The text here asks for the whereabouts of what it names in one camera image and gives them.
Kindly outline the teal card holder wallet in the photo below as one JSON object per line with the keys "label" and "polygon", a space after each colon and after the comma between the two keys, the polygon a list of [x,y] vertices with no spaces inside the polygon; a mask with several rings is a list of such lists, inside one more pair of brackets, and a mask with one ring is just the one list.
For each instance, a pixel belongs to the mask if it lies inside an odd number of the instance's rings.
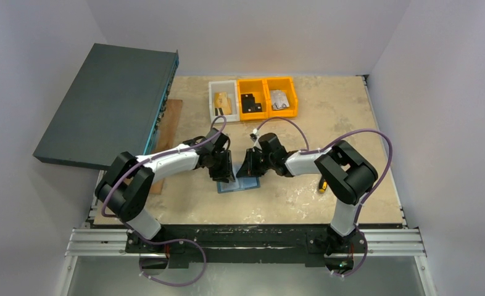
{"label": "teal card holder wallet", "polygon": [[224,183],[217,181],[217,192],[219,194],[258,189],[260,187],[259,177],[235,177],[234,182]]}

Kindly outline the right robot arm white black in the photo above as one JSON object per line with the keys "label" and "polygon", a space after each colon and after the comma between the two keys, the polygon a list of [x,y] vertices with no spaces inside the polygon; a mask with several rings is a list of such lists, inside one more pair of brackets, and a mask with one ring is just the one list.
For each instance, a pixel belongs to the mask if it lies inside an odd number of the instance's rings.
{"label": "right robot arm white black", "polygon": [[287,178],[320,175],[337,198],[330,234],[347,237],[355,232],[360,204],[376,187],[379,174],[354,147],[340,140],[315,152],[287,151],[275,133],[253,139],[238,178],[258,178],[269,170]]}

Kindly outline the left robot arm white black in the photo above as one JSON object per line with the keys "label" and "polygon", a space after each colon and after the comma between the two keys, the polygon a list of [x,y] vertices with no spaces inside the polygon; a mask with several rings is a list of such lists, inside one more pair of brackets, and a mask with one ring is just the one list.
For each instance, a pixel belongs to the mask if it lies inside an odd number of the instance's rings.
{"label": "left robot arm white black", "polygon": [[173,149],[152,155],[119,154],[101,181],[94,195],[116,218],[147,240],[162,229],[160,222],[150,214],[145,204],[154,182],[166,177],[207,168],[215,182],[235,181],[230,138],[216,128],[206,136],[187,140]]}

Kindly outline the black cards in yellow bin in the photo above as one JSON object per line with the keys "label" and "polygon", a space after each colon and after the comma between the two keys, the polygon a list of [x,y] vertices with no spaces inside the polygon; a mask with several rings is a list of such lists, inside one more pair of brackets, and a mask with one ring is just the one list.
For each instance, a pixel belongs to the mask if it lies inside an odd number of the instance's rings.
{"label": "black cards in yellow bin", "polygon": [[262,112],[262,104],[255,101],[253,94],[241,95],[241,110],[242,113],[260,113]]}

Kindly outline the gold cards in white bin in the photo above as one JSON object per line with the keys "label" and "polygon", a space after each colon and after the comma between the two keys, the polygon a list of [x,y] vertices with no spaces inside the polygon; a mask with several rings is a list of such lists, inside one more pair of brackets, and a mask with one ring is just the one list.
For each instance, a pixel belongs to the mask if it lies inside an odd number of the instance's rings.
{"label": "gold cards in white bin", "polygon": [[215,116],[232,115],[231,99],[227,92],[216,92],[213,97],[213,111]]}

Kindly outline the silver cards in yellow bin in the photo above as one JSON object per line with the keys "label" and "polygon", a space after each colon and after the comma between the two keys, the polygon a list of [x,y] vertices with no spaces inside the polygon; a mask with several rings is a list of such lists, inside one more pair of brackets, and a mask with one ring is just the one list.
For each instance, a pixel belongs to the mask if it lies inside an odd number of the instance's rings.
{"label": "silver cards in yellow bin", "polygon": [[270,99],[273,110],[283,110],[290,107],[288,97],[282,90],[271,90]]}

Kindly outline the wooden board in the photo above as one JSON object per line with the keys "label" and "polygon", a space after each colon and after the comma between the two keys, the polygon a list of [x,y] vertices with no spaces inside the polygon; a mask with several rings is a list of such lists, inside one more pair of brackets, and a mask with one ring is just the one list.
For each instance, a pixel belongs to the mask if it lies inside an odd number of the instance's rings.
{"label": "wooden board", "polygon": [[164,116],[159,122],[156,141],[151,151],[152,154],[173,148],[176,130],[179,124],[183,101],[169,99],[166,103]]}

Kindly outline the white plastic bin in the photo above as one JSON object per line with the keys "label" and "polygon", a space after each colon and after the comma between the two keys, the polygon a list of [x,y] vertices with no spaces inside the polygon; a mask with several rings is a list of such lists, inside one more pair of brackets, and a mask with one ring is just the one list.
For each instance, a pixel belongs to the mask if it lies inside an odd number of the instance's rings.
{"label": "white plastic bin", "polygon": [[222,115],[227,122],[240,121],[239,95],[236,80],[209,82],[210,121]]}

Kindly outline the yellow bin middle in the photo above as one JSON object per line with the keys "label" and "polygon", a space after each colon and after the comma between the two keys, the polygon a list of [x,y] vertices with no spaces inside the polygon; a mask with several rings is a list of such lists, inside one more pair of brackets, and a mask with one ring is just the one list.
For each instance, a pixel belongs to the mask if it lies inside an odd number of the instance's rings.
{"label": "yellow bin middle", "polygon": [[264,120],[269,116],[267,82],[262,78],[237,80],[241,121]]}

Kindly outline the yellow bin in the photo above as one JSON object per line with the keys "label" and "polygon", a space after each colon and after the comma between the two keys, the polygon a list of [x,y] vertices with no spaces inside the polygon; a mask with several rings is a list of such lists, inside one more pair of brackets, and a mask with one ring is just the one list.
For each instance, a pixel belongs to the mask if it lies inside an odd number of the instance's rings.
{"label": "yellow bin", "polygon": [[241,121],[264,120],[269,116],[267,82],[262,78],[237,80]]}
{"label": "yellow bin", "polygon": [[298,98],[289,76],[268,77],[264,79],[267,92],[269,117],[294,118],[298,114]]}

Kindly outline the yellow bin right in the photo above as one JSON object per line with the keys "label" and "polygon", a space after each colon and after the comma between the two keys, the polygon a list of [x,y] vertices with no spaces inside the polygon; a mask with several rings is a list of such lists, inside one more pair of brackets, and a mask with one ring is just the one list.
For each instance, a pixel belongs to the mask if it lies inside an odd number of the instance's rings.
{"label": "yellow bin right", "polygon": [[268,77],[264,79],[267,92],[269,117],[294,118],[298,114],[298,98],[289,76]]}

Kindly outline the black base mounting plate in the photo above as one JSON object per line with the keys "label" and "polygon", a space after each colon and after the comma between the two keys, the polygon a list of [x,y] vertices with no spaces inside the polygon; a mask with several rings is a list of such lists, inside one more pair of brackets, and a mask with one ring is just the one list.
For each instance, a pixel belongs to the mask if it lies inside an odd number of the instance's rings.
{"label": "black base mounting plate", "polygon": [[128,234],[125,250],[160,254],[170,268],[190,263],[303,264],[348,272],[373,253],[373,241],[355,231],[343,238],[327,224],[167,224],[155,238]]}

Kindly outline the yellow handled screwdriver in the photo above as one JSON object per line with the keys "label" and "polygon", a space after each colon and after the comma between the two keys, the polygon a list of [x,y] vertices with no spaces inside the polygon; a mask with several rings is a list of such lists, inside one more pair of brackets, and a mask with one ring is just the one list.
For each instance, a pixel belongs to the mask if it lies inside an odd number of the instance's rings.
{"label": "yellow handled screwdriver", "polygon": [[327,190],[327,187],[328,187],[328,183],[324,178],[321,178],[318,182],[318,187],[317,187],[318,192],[321,194],[325,193]]}

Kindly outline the dark grey network switch box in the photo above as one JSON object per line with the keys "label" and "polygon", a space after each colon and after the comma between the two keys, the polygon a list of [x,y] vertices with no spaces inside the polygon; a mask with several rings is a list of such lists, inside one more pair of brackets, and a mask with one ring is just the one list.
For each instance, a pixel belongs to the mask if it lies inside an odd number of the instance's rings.
{"label": "dark grey network switch box", "polygon": [[178,66],[177,52],[94,44],[33,156],[106,170],[121,152],[149,153]]}

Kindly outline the aluminium frame rail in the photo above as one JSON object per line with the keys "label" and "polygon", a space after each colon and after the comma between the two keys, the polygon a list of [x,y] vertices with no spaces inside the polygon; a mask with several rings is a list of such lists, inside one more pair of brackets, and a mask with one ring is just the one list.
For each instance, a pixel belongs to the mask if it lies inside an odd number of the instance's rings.
{"label": "aluminium frame rail", "polygon": [[165,179],[146,210],[163,225],[168,252],[127,233],[92,204],[87,227],[72,231],[54,295],[246,294],[434,295],[420,231],[408,227],[392,175],[366,201],[354,237],[354,267],[344,279],[327,262],[327,227],[336,198],[319,194],[318,175],[268,172],[258,189],[219,194],[207,170]]}

